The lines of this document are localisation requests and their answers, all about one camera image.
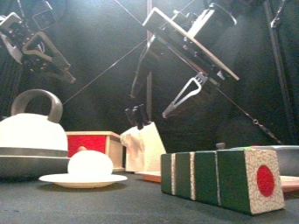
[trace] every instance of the white egg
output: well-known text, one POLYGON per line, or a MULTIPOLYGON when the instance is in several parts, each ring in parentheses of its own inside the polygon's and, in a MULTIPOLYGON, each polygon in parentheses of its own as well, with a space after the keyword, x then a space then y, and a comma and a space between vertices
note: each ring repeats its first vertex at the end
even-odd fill
POLYGON ((79 151, 70 159, 70 174, 107 176, 111 175, 112 171, 112 160, 108 155, 99 151, 79 151))

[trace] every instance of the box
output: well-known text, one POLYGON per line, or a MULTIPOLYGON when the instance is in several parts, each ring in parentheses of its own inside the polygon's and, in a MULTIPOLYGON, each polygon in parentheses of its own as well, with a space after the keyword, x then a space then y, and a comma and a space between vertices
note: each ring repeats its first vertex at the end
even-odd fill
POLYGON ((178 197, 218 205, 216 152, 163 154, 162 191, 178 197))
POLYGON ((123 171, 123 145, 119 135, 111 131, 70 131, 68 157, 78 152, 80 146, 108 155, 114 163, 114 172, 123 171))
POLYGON ((274 150, 219 150, 219 202, 227 209, 262 214, 286 205, 274 150))

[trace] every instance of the red circle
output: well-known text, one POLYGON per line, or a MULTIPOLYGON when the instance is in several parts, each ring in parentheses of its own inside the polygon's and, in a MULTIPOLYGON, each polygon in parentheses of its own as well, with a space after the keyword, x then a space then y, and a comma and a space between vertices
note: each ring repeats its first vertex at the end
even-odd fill
POLYGON ((257 171, 257 185, 261 193, 269 197, 275 190, 275 176, 266 165, 261 165, 257 171))

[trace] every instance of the table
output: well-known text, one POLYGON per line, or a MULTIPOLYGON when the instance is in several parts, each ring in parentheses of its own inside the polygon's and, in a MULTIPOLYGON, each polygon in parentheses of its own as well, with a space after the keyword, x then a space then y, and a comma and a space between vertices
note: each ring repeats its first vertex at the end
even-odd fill
POLYGON ((39 180, 0 180, 0 223, 299 223, 299 192, 285 210, 250 216, 162 193, 160 184, 128 180, 103 188, 71 189, 39 180))

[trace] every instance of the saucer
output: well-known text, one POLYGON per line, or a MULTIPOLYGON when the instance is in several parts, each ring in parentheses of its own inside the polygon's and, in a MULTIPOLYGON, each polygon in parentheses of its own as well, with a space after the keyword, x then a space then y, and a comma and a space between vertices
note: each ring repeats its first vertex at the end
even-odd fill
POLYGON ((63 173, 42 176, 39 180, 68 188, 96 188, 110 186, 118 181, 127 180, 127 177, 116 174, 98 177, 63 173))

